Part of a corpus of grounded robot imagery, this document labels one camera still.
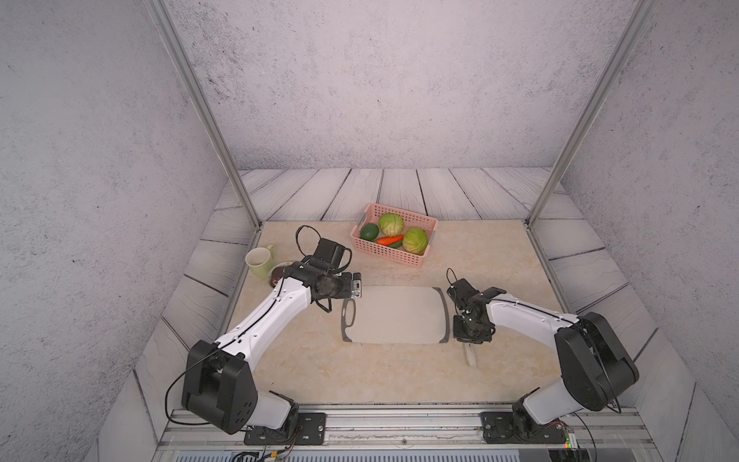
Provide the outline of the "metal frame post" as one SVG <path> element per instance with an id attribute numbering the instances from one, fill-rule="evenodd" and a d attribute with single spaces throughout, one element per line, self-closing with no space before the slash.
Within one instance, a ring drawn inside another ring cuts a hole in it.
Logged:
<path id="1" fill-rule="evenodd" d="M 567 142 L 565 142 L 550 170 L 550 176 L 545 182 L 541 194 L 539 194 L 531 212 L 525 220 L 528 229 L 533 229 L 537 221 L 542 219 L 550 198 L 553 196 L 557 185 L 564 177 L 567 169 L 569 169 L 573 158 L 577 155 L 588 131 L 597 119 L 600 109 L 602 109 L 604 102 L 606 102 L 608 92 L 627 64 L 629 56 L 633 52 L 640 36 L 643 34 L 656 4 L 657 1 L 655 0 L 640 0 L 636 3 L 633 13 L 625 25 L 623 34 L 621 34 L 617 41 L 610 58 L 607 60 L 600 74 L 596 86 L 594 86 L 592 94 L 590 94 L 587 103 L 573 127 L 573 131 L 567 138 Z"/>
<path id="2" fill-rule="evenodd" d="M 236 169 L 236 165 L 231 156 L 226 140 L 221 133 L 221 129 L 219 129 L 217 120 L 208 104 L 204 91 L 198 82 L 196 73 L 192 68 L 187 52 L 177 34 L 171 16 L 167 11 L 166 2 L 162 0 L 146 0 L 144 1 L 144 4 L 150 12 L 167 53 L 169 53 L 169 57 L 171 57 L 174 68 L 188 93 L 190 101 L 192 102 L 198 118 L 208 135 L 211 145 L 221 162 L 228 181 L 234 189 L 236 197 L 240 201 L 244 211 L 246 211 L 249 222 L 257 229 L 261 229 L 262 220 L 259 218 L 259 215 L 250 200 L 238 169 Z"/>

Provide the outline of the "dark bowl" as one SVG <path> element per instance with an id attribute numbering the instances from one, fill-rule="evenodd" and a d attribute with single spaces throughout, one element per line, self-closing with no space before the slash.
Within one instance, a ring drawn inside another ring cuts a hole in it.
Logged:
<path id="1" fill-rule="evenodd" d="M 286 269 L 292 265 L 293 261 L 281 262 L 275 265 L 268 274 L 268 282 L 271 287 L 275 288 L 280 280 L 284 277 Z"/>

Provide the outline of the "right green cabbage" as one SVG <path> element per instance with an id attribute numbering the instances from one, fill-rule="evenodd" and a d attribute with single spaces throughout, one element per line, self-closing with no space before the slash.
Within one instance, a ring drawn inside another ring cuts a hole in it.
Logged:
<path id="1" fill-rule="evenodd" d="M 423 255 L 428 247 L 429 238 L 426 232 L 419 227 L 411 227 L 404 234 L 402 247 L 405 251 Z"/>

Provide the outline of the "orange carrot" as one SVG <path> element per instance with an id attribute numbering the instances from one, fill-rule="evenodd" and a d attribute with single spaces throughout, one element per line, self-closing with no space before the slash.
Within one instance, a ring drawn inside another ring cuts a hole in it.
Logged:
<path id="1" fill-rule="evenodd" d="M 375 242 L 377 244 L 380 244 L 381 246 L 390 246 L 391 248 L 398 248 L 402 245 L 402 241 L 404 239 L 403 235 L 398 236 L 386 236 L 377 239 Z"/>

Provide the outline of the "pink plastic basket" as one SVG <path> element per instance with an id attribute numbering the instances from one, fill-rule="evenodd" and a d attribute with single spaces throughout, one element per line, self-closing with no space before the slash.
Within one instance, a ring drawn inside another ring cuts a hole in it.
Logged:
<path id="1" fill-rule="evenodd" d="M 438 219 L 426 215 L 370 203 L 350 236 L 357 250 L 419 268 L 438 224 Z"/>

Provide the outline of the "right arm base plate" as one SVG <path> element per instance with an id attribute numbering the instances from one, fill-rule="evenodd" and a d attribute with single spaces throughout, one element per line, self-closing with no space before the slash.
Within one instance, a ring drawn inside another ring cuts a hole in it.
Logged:
<path id="1" fill-rule="evenodd" d="M 525 412 L 483 412 L 480 421 L 487 444 L 565 445 L 569 441 L 560 421 L 540 425 Z"/>

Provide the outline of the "white plastic knife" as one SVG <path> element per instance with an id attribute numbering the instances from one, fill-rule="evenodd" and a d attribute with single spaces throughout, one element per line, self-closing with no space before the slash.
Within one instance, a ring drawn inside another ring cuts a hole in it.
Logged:
<path id="1" fill-rule="evenodd" d="M 468 365 L 471 368 L 477 368 L 477 354 L 475 353 L 475 348 L 473 347 L 473 344 L 463 344 L 465 357 Z"/>

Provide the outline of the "right metal frame post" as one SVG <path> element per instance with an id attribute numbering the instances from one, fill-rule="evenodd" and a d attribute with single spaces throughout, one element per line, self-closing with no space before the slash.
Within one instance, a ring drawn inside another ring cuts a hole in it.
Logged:
<path id="1" fill-rule="evenodd" d="M 656 4 L 657 1 L 655 0 L 640 0 L 636 3 L 633 13 L 625 25 L 623 34 L 621 34 L 617 41 L 610 58 L 607 60 L 600 74 L 596 86 L 594 86 L 592 94 L 590 94 L 587 103 L 573 127 L 573 131 L 567 138 L 567 142 L 565 142 L 550 170 L 550 176 L 545 182 L 541 194 L 539 194 L 531 212 L 525 220 L 528 229 L 533 229 L 537 221 L 542 219 L 550 198 L 553 196 L 557 185 L 564 177 L 567 169 L 569 169 L 573 158 L 577 155 L 588 131 L 597 119 L 600 109 L 602 109 L 604 102 L 606 102 L 608 92 L 627 64 L 629 56 L 633 52 L 640 36 L 643 34 Z"/>

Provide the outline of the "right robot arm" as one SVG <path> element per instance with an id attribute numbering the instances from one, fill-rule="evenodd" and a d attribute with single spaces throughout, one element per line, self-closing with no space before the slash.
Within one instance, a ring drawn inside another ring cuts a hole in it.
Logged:
<path id="1" fill-rule="evenodd" d="M 513 406 L 522 431 L 549 425 L 581 409 L 600 411 L 617 403 L 639 380 L 639 371 L 608 320 L 581 317 L 525 303 L 502 289 L 479 291 L 465 279 L 448 288 L 456 314 L 453 336 L 467 344 L 492 340 L 500 326 L 519 332 L 557 354 L 561 377 Z"/>

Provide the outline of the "green avocado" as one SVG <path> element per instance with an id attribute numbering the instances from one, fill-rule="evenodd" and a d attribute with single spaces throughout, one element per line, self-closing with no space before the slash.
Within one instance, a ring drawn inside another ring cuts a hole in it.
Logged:
<path id="1" fill-rule="evenodd" d="M 367 223 L 360 229 L 360 238 L 364 241 L 374 242 L 380 234 L 379 226 L 375 223 Z"/>

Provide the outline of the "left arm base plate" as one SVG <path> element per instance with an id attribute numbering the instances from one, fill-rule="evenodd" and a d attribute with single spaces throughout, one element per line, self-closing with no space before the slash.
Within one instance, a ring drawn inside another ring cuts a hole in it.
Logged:
<path id="1" fill-rule="evenodd" d="M 248 425 L 246 446 L 321 446 L 326 429 L 325 413 L 292 411 L 279 429 Z"/>

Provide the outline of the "light green mug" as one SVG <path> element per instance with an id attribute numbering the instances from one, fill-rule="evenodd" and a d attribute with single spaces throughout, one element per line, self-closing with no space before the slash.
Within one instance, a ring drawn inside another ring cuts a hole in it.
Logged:
<path id="1" fill-rule="evenodd" d="M 275 267 L 274 245 L 260 246 L 250 250 L 244 258 L 248 269 L 259 279 L 268 281 Z"/>

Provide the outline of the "aluminium mounting rail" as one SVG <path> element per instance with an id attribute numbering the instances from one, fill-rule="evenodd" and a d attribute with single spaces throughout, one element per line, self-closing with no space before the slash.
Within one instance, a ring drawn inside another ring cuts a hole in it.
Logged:
<path id="1" fill-rule="evenodd" d="M 565 445 L 487 444 L 480 414 L 501 403 L 308 404 L 325 413 L 321 446 L 246 446 L 245 431 L 228 435 L 175 412 L 153 456 L 156 461 L 676 461 L 635 408 L 565 416 Z"/>

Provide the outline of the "left metal frame post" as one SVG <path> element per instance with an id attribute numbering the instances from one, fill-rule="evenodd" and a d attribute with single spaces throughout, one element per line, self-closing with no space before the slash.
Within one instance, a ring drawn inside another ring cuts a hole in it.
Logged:
<path id="1" fill-rule="evenodd" d="M 190 101 L 192 102 L 198 118 L 208 135 L 211 145 L 221 162 L 228 181 L 234 189 L 236 197 L 240 201 L 244 211 L 246 211 L 249 222 L 257 229 L 261 229 L 262 220 L 259 218 L 259 215 L 250 200 L 238 169 L 236 169 L 236 165 L 231 156 L 226 140 L 221 133 L 221 129 L 219 129 L 217 120 L 208 104 L 204 91 L 198 82 L 196 73 L 192 68 L 187 52 L 177 34 L 171 16 L 167 11 L 166 2 L 162 0 L 146 0 L 144 1 L 144 4 L 150 12 L 167 53 L 169 53 L 169 57 L 171 57 L 174 68 L 188 93 Z"/>

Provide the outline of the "white cutting board grey rim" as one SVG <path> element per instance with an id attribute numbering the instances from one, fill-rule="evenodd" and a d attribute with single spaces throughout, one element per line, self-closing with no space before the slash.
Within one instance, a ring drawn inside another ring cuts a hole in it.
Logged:
<path id="1" fill-rule="evenodd" d="M 438 287 L 366 286 L 344 301 L 341 332 L 347 343 L 446 344 L 450 310 Z"/>

